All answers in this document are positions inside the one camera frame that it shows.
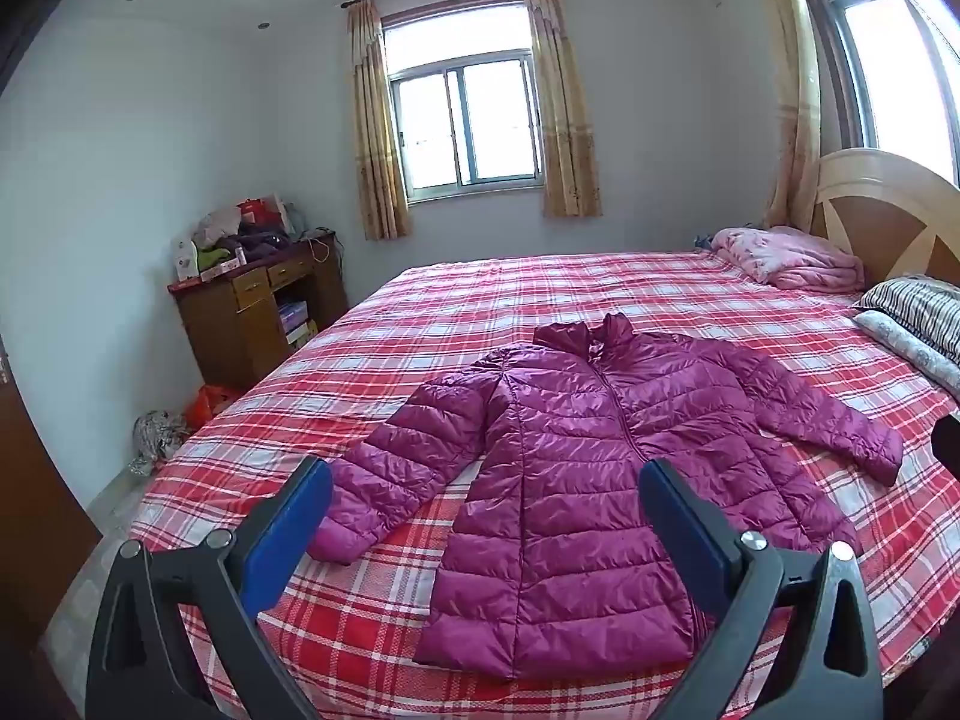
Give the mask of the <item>magenta puffer jacket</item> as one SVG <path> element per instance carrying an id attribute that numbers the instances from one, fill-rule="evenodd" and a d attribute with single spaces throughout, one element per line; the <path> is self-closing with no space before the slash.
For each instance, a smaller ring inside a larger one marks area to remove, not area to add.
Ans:
<path id="1" fill-rule="evenodd" d="M 771 356 L 640 332 L 620 314 L 555 323 L 420 385 L 332 465 L 309 543 L 348 564 L 460 473 L 473 483 L 439 562 L 416 660 L 503 679 L 682 663 L 708 635 L 641 511 L 648 461 L 674 465 L 734 527 L 816 553 L 856 530 L 789 444 L 892 486 L 895 429 Z"/>

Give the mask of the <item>brown wooden door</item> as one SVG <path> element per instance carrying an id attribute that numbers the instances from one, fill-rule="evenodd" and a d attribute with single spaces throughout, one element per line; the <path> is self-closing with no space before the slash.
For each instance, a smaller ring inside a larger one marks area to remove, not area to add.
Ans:
<path id="1" fill-rule="evenodd" d="M 2 637 L 31 650 L 101 534 L 50 460 L 2 364 Z"/>

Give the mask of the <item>red plastic bag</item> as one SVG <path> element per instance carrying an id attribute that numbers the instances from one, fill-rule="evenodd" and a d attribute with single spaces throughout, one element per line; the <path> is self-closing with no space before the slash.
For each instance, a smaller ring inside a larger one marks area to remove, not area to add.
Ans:
<path id="1" fill-rule="evenodd" d="M 202 429 L 207 422 L 212 421 L 221 411 L 233 405 L 241 396 L 241 392 L 219 385 L 202 385 L 189 406 L 184 410 L 184 421 L 190 431 Z"/>

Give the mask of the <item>grey floral pillow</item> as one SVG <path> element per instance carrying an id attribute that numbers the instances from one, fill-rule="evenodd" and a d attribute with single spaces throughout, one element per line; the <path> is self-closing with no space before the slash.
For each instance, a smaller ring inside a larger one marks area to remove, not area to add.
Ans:
<path id="1" fill-rule="evenodd" d="M 960 398 L 960 369 L 947 356 L 878 310 L 864 310 L 853 317 L 853 322 L 867 337 L 890 349 L 929 380 L 947 390 L 954 400 Z"/>

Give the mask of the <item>red plaid bed cover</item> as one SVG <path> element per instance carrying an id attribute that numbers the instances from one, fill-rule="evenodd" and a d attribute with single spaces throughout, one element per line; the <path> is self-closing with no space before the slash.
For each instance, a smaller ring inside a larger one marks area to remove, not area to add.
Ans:
<path id="1" fill-rule="evenodd" d="M 892 486 L 825 449 L 789 444 L 856 530 L 880 663 L 895 676 L 958 606 L 958 484 L 931 433 L 953 400 L 854 325 L 848 296 L 763 286 L 708 254 L 444 263 L 405 271 L 209 422 L 146 491 L 133 531 L 153 550 L 241 522 L 305 455 L 334 465 L 422 383 L 555 323 L 620 314 L 640 332 L 771 356 L 900 434 Z M 682 663 L 503 679 L 416 660 L 439 562 L 473 473 L 453 479 L 348 564 L 308 554 L 260 624 L 320 718 L 643 718 Z"/>

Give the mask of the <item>brown wooden desk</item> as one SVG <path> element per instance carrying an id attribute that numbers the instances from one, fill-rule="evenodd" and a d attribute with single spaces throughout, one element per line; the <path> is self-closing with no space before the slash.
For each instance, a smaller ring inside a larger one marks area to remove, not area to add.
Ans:
<path id="1" fill-rule="evenodd" d="M 347 314 L 342 250 L 324 231 L 270 257 L 167 292 L 206 385 L 245 392 Z"/>

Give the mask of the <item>striped pillow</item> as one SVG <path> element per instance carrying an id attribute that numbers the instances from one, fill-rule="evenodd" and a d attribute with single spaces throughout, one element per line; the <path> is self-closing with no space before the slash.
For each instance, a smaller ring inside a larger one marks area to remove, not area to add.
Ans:
<path id="1" fill-rule="evenodd" d="M 955 284 L 924 275 L 890 278 L 862 294 L 856 305 L 887 314 L 935 351 L 958 362 L 960 299 Z"/>

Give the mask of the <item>pink folded quilt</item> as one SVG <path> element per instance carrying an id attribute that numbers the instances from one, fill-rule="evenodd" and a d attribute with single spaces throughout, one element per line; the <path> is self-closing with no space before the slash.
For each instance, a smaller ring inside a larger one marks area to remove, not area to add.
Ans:
<path id="1" fill-rule="evenodd" d="M 750 280 L 778 289 L 848 294 L 866 284 L 859 257 L 795 227 L 726 227 L 711 239 L 711 250 Z"/>

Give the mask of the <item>clutter pile on desk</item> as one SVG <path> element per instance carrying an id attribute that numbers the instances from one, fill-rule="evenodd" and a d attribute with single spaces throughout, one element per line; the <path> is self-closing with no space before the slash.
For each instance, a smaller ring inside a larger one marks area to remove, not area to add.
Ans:
<path id="1" fill-rule="evenodd" d="M 172 243 L 176 281 L 213 275 L 218 266 L 247 265 L 290 247 L 306 234 L 306 220 L 295 205 L 275 193 L 226 205 Z"/>

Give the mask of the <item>wooden headboard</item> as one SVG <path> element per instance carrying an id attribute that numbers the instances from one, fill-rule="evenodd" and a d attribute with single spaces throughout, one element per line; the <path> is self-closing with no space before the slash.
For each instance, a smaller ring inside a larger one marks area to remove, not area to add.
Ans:
<path id="1" fill-rule="evenodd" d="M 905 275 L 957 284 L 958 216 L 958 188 L 903 156 L 850 148 L 820 160 L 812 232 L 861 260 L 866 286 Z"/>

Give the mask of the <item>side beige curtain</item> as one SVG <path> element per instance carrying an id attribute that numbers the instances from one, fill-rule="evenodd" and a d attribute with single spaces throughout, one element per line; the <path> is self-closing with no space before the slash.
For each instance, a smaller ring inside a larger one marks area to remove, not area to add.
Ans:
<path id="1" fill-rule="evenodd" d="M 763 0 L 763 6 L 770 27 L 779 127 L 775 188 L 765 223 L 809 232 L 822 151 L 814 21 L 807 0 Z"/>

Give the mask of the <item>left beige curtain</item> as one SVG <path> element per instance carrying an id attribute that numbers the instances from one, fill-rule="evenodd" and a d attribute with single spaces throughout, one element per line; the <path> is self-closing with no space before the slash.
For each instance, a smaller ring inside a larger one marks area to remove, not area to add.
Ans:
<path id="1" fill-rule="evenodd" d="M 373 0 L 347 8 L 355 163 L 364 237 L 392 241 L 410 234 L 409 202 L 387 85 L 384 32 Z"/>

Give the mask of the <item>right beige curtain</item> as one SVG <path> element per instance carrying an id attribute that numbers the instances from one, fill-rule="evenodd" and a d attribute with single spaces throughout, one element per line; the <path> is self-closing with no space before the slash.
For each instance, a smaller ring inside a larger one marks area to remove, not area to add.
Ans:
<path id="1" fill-rule="evenodd" d="M 524 0 L 524 4 L 540 109 L 544 213 L 552 218 L 599 218 L 596 140 L 563 2 Z"/>

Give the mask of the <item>side window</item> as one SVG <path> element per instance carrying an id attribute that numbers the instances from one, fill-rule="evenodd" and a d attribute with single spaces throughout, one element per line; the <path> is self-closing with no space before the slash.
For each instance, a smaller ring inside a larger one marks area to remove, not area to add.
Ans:
<path id="1" fill-rule="evenodd" d="M 853 143 L 958 182 L 958 57 L 910 0 L 818 0 L 853 83 Z"/>

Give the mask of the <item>back window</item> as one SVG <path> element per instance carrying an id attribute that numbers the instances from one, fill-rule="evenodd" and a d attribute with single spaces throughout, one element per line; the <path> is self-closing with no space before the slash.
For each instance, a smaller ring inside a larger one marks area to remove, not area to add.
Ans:
<path id="1" fill-rule="evenodd" d="M 392 23 L 386 71 L 410 202 L 542 183 L 532 32 L 521 0 Z"/>

